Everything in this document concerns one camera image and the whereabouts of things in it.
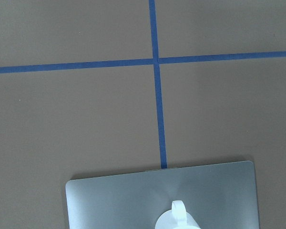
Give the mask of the grey closed laptop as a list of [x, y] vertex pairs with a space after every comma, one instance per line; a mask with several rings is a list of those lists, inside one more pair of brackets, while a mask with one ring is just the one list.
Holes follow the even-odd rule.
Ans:
[[255, 167], [241, 161], [70, 180], [72, 229], [153, 229], [181, 200], [202, 229], [257, 229]]

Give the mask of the white ceramic mug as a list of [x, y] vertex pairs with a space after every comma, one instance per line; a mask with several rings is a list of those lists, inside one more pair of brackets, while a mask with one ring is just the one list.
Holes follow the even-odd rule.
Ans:
[[157, 220], [155, 229], [200, 229], [194, 218], [187, 213], [181, 200], [174, 200], [171, 209]]

